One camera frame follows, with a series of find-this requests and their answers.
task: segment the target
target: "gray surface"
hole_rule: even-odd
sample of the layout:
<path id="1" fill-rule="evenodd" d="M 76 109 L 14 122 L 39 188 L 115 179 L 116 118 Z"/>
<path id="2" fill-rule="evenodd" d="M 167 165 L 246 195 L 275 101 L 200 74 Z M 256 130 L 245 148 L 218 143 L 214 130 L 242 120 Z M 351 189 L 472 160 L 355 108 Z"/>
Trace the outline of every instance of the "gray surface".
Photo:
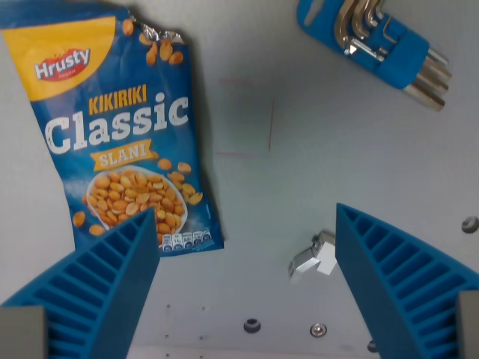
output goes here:
<path id="1" fill-rule="evenodd" d="M 461 359 L 479 358 L 479 291 L 461 292 L 457 300 L 457 340 Z"/>
<path id="2" fill-rule="evenodd" d="M 289 261 L 311 237 L 334 229 L 337 202 L 479 269 L 479 234 L 461 231 L 479 213 L 479 1 L 385 5 L 451 59 L 439 114 L 302 34 L 294 0 L 135 7 L 194 44 L 202 159 L 228 237 L 224 251 L 161 262 L 136 344 L 377 358 L 339 268 L 330 277 L 307 273 L 296 285 L 287 278 Z M 0 106 L 2 300 L 73 240 L 61 181 L 3 44 Z M 242 330 L 251 317 L 262 324 L 255 335 Z M 329 329 L 318 340 L 309 334 L 317 322 Z"/>
<path id="3" fill-rule="evenodd" d="M 46 317 L 42 307 L 0 307 L 0 358 L 46 359 Z"/>

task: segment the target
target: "screw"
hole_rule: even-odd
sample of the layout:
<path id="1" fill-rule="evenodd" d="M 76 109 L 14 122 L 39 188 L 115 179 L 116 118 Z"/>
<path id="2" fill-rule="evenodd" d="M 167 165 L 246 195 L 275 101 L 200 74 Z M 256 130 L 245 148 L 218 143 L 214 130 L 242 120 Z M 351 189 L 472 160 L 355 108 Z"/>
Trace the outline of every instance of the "screw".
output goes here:
<path id="1" fill-rule="evenodd" d="M 462 229 L 464 233 L 473 234 L 479 230 L 479 218 L 478 217 L 468 217 L 462 224 Z"/>
<path id="2" fill-rule="evenodd" d="M 309 333 L 315 338 L 321 338 L 326 335 L 328 328 L 322 323 L 317 323 L 311 326 Z"/>

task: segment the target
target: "yellow banner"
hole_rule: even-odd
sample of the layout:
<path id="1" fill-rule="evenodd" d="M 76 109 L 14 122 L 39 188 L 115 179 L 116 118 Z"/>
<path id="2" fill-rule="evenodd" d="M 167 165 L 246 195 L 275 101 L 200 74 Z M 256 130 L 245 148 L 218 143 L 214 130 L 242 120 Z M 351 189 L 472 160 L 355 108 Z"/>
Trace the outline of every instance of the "yellow banner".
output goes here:
<path id="1" fill-rule="evenodd" d="M 125 144 L 107 151 L 92 153 L 90 156 L 95 161 L 94 171 L 104 171 L 112 168 L 123 167 L 133 162 L 155 159 L 150 150 L 151 140 L 143 140 Z"/>
<path id="2" fill-rule="evenodd" d="M 115 38 L 114 16 L 3 30 L 31 101 L 57 96 L 93 75 Z"/>

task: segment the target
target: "blue ribbed pad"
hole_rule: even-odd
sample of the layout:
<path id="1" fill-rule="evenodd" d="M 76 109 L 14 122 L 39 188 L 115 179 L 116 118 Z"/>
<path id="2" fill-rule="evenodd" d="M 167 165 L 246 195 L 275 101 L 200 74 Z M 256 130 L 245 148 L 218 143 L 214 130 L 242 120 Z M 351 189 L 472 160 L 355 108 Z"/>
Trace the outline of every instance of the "blue ribbed pad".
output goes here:
<path id="1" fill-rule="evenodd" d="M 455 304 L 479 274 L 343 204 L 336 258 L 382 359 L 458 358 Z"/>
<path id="2" fill-rule="evenodd" d="M 3 306 L 41 305 L 49 359 L 123 359 L 159 263 L 154 211 L 73 252 Z"/>

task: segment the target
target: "peanut bag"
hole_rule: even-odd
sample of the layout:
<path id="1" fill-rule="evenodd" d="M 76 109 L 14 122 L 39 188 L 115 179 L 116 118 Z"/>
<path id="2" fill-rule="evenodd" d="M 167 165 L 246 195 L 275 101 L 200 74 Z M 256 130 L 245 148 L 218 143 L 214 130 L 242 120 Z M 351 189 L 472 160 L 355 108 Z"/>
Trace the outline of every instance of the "peanut bag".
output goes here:
<path id="1" fill-rule="evenodd" d="M 188 46 L 98 2 L 0 5 L 76 248 L 154 207 L 160 254 L 223 248 L 200 181 Z"/>

